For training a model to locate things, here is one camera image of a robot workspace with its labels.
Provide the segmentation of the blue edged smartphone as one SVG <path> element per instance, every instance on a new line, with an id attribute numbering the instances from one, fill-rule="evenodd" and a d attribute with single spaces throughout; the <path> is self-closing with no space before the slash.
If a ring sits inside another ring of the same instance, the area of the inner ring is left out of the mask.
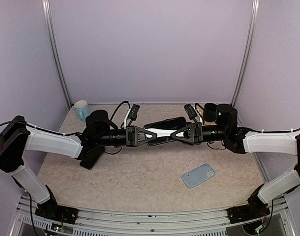
<path id="1" fill-rule="evenodd" d="M 81 152 L 80 158 L 80 166 L 91 170 L 101 155 L 104 153 L 105 147 L 93 147 L 93 148 L 85 148 Z"/>

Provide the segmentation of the aluminium frame post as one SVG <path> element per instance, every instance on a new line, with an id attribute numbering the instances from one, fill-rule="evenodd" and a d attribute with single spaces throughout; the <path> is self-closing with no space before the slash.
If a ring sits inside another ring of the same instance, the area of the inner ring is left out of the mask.
<path id="1" fill-rule="evenodd" d="M 249 57 L 251 54 L 252 43 L 253 43 L 253 38 L 254 38 L 254 34 L 255 34 L 255 29 L 256 29 L 256 23 L 257 23 L 257 19 L 258 19 L 259 5 L 260 5 L 259 0 L 252 1 L 250 21 L 249 21 L 247 37 L 246 37 L 246 44 L 244 47 L 243 57 L 242 57 L 241 66 L 240 66 L 240 70 L 239 70 L 239 74 L 238 74 L 238 80 L 237 80 L 236 87 L 234 89 L 233 97 L 231 100 L 231 105 L 233 107 L 235 107 L 237 105 L 238 98 L 239 98 L 239 95 L 240 95 L 240 92 L 242 89 L 242 84 L 245 79 L 245 73 L 247 70 L 248 61 L 249 61 Z"/>
<path id="2" fill-rule="evenodd" d="M 65 76 L 63 73 L 60 57 L 59 57 L 59 51 L 55 39 L 55 32 L 54 32 L 54 25 L 53 25 L 53 20 L 52 20 L 52 15 L 51 15 L 51 8 L 50 8 L 50 1 L 49 0 L 42 0 L 42 8 L 43 8 L 43 14 L 44 14 L 44 19 L 47 27 L 47 32 L 49 36 L 49 41 L 50 41 L 50 46 L 51 46 L 51 51 L 56 67 L 56 71 L 58 74 L 58 79 L 59 83 L 62 89 L 63 97 L 65 99 L 67 107 L 70 109 L 73 105 L 72 99 L 70 96 L 70 92 L 68 90 L 68 86 L 65 80 Z"/>

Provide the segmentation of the left aluminium frame post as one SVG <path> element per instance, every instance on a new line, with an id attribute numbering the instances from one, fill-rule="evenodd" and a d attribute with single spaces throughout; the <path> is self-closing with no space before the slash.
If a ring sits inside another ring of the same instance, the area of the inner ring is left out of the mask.
<path id="1" fill-rule="evenodd" d="M 53 25 L 53 20 L 52 20 L 52 15 L 51 15 L 51 8 L 50 8 L 50 1 L 49 0 L 42 0 L 42 8 L 43 8 L 43 14 L 44 14 L 44 19 L 47 27 L 47 32 L 49 36 L 49 41 L 50 41 L 50 46 L 51 46 L 51 51 L 56 67 L 56 71 L 58 74 L 58 79 L 59 83 L 62 89 L 63 97 L 65 99 L 67 107 L 70 109 L 73 105 L 72 99 L 70 96 L 70 92 L 68 90 L 68 86 L 65 80 L 65 76 L 63 73 L 60 57 L 59 57 L 59 51 L 55 39 L 55 32 L 54 32 L 54 25 Z"/>

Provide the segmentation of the silver edged smartphone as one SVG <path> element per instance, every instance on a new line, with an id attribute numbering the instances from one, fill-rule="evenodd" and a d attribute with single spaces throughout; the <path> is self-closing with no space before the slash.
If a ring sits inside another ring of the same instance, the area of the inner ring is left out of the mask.
<path id="1" fill-rule="evenodd" d="M 146 131 L 156 133 L 157 137 L 154 140 L 148 141 L 148 146 L 156 146 L 160 144 L 170 143 L 176 141 L 171 137 L 171 134 L 179 129 L 159 129 L 159 128 L 144 128 Z"/>

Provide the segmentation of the black mug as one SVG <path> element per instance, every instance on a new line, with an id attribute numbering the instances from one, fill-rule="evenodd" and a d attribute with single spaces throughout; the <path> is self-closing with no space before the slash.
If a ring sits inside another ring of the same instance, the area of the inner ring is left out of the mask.
<path id="1" fill-rule="evenodd" d="M 214 103 L 206 103 L 204 105 L 203 119 L 206 122 L 214 122 L 217 105 Z"/>

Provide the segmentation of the right aluminium frame post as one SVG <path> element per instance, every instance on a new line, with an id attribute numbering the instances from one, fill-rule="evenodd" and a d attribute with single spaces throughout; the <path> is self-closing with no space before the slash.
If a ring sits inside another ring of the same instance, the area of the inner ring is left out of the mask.
<path id="1" fill-rule="evenodd" d="M 249 61 L 249 57 L 251 54 L 252 43 L 253 43 L 253 38 L 254 38 L 254 34 L 255 34 L 255 29 L 256 29 L 256 23 L 257 23 L 257 19 L 258 19 L 259 5 L 260 5 L 259 0 L 252 1 L 250 21 L 249 21 L 247 37 L 246 37 L 246 44 L 244 47 L 243 57 L 242 57 L 241 66 L 240 66 L 240 70 L 239 70 L 239 74 L 238 74 L 238 80 L 237 80 L 236 87 L 234 89 L 233 97 L 231 100 L 231 105 L 233 107 L 235 107 L 237 105 L 238 98 L 239 98 L 239 95 L 240 95 L 240 92 L 242 89 L 242 84 L 245 79 L 245 73 L 247 70 L 248 61 Z"/>

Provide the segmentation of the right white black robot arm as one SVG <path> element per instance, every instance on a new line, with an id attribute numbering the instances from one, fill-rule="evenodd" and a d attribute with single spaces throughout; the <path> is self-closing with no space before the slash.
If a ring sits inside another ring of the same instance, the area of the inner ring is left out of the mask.
<path id="1" fill-rule="evenodd" d="M 227 210 L 232 224 L 270 214 L 270 202 L 300 185 L 300 128 L 257 131 L 238 127 L 237 116 L 238 112 L 232 105 L 219 104 L 215 112 L 215 125 L 205 126 L 199 122 L 190 122 L 171 134 L 173 139 L 190 145 L 222 141 L 227 150 L 238 154 L 271 152 L 297 156 L 297 163 L 293 168 L 259 186 L 250 195 L 247 204 Z"/>

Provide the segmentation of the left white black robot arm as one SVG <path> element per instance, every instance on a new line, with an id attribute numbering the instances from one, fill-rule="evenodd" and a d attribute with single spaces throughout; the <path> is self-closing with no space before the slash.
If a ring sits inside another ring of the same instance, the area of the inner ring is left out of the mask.
<path id="1" fill-rule="evenodd" d="M 138 147 L 157 137 L 157 134 L 137 126 L 119 129 L 109 120 L 105 110 L 93 111 L 86 118 L 86 128 L 82 133 L 64 134 L 45 130 L 27 123 L 23 116 L 16 116 L 5 125 L 6 128 L 0 133 L 0 169 L 9 173 L 37 202 L 37 216 L 68 224 L 75 224 L 78 210 L 57 203 L 51 189 L 23 161 L 24 151 L 35 150 L 75 158 L 80 161 L 81 167 L 90 170 L 106 146 Z"/>

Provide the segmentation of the front aluminium rail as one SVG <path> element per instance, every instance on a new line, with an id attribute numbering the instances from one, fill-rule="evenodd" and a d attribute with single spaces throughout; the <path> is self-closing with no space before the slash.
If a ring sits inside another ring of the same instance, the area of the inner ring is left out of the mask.
<path id="1" fill-rule="evenodd" d="M 123 212 L 80 207 L 74 224 L 64 223 L 62 230 L 53 231 L 56 221 L 31 216 L 36 202 L 22 196 L 16 207 L 10 236 L 18 236 L 27 226 L 57 236 L 225 236 L 244 235 L 243 226 L 251 219 L 232 224 L 225 207 L 183 212 Z"/>

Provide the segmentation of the light blue phone case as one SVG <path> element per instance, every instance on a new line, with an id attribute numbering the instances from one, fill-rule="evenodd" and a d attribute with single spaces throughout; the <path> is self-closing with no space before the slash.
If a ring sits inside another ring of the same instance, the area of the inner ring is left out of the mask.
<path id="1" fill-rule="evenodd" d="M 192 189 L 209 180 L 215 176 L 215 174 L 216 171 L 211 167 L 211 165 L 205 163 L 187 173 L 184 173 L 181 176 L 181 179 L 189 189 Z"/>

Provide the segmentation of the light blue mug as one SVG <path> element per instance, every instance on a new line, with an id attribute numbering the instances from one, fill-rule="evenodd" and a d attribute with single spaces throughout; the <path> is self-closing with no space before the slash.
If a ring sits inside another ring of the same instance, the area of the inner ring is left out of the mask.
<path id="1" fill-rule="evenodd" d="M 76 110 L 79 120 L 85 122 L 86 118 L 90 115 L 88 102 L 85 100 L 80 100 L 74 104 L 74 108 Z"/>

